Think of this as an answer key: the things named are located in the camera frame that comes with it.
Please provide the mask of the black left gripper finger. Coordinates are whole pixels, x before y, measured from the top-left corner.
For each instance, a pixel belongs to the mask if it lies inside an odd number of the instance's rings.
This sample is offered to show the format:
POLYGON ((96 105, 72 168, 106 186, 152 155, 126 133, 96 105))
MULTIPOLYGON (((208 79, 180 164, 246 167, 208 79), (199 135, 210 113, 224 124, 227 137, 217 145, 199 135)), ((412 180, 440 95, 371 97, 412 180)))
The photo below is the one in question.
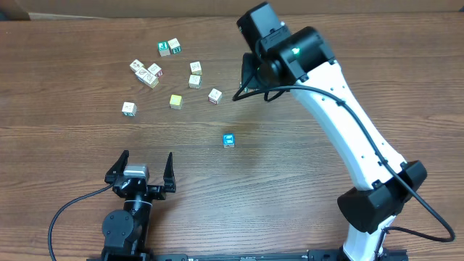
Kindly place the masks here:
POLYGON ((164 190, 167 193, 175 193, 176 192, 176 181, 175 175, 173 171, 173 153, 169 153, 168 159, 165 166, 165 171, 163 174, 163 181, 164 181, 164 190))
POLYGON ((107 171, 104 177, 105 183, 114 183, 117 178, 123 174, 123 171, 128 164, 129 158, 129 151, 124 150, 123 153, 120 155, 119 159, 116 163, 111 166, 111 168, 107 171))

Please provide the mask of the wooden block red 3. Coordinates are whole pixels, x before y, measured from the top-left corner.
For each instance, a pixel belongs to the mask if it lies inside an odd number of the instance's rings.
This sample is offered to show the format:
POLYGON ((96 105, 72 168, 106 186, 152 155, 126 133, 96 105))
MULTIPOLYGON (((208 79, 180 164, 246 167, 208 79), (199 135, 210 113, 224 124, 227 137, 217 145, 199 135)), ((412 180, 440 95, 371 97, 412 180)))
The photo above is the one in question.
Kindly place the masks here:
POLYGON ((213 88, 208 95, 208 100, 213 104, 219 104, 220 100, 223 97, 223 93, 216 88, 213 88))

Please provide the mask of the blue-top wooden block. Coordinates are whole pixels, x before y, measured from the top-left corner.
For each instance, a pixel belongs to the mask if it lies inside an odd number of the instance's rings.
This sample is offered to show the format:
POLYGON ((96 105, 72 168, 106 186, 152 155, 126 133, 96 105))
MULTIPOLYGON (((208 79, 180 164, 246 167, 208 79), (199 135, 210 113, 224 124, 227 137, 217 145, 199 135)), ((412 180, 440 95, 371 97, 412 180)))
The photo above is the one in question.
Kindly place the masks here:
POLYGON ((232 133, 223 135, 223 146, 225 148, 235 147, 235 136, 232 133))

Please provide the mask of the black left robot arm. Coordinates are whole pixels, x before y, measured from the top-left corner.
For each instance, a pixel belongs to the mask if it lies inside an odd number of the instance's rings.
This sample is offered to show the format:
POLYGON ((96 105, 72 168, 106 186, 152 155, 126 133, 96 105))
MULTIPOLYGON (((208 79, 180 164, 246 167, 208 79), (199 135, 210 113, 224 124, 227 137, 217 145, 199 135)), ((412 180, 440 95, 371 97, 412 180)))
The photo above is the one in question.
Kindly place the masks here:
POLYGON ((176 192, 172 154, 167 158, 162 185, 149 184, 147 165, 129 164, 128 158, 129 151, 123 151, 105 174, 104 182, 124 199, 124 205, 110 212, 102 223, 102 260, 154 260, 153 251, 146 247, 152 202, 176 192))

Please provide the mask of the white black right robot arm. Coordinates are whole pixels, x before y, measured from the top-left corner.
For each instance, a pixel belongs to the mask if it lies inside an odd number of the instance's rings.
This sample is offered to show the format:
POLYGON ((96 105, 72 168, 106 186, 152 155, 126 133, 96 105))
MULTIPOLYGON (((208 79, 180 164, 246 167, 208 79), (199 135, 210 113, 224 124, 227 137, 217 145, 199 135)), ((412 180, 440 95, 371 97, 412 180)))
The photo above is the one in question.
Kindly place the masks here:
POLYGON ((423 164, 408 162, 377 131, 316 29, 292 33, 269 3, 250 9, 237 26, 250 50, 234 99, 264 94, 273 100, 290 92, 318 121, 353 182, 337 200, 349 223, 347 239, 339 251, 312 250, 308 258, 406 260, 406 251, 385 249, 383 243, 395 217, 417 197, 427 176, 423 164))

